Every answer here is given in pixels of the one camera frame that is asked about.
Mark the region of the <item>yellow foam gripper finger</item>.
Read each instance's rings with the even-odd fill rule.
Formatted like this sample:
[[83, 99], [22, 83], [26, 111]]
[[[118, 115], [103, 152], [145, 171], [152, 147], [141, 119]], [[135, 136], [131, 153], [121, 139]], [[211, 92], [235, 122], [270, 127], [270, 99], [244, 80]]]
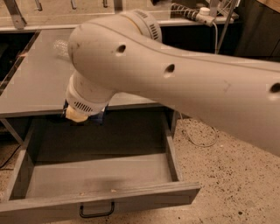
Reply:
[[88, 119], [87, 115], [83, 115], [82, 113], [78, 112], [71, 106], [68, 106], [66, 108], [66, 118], [69, 120], [72, 120], [76, 123], [82, 123], [85, 122]]

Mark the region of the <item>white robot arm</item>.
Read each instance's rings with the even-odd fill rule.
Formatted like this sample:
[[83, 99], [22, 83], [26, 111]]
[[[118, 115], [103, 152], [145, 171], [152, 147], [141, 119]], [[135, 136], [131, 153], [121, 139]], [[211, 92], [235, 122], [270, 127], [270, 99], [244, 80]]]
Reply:
[[280, 64], [164, 45], [144, 10], [98, 17], [68, 40], [66, 115], [84, 121], [118, 92], [139, 95], [280, 156]]

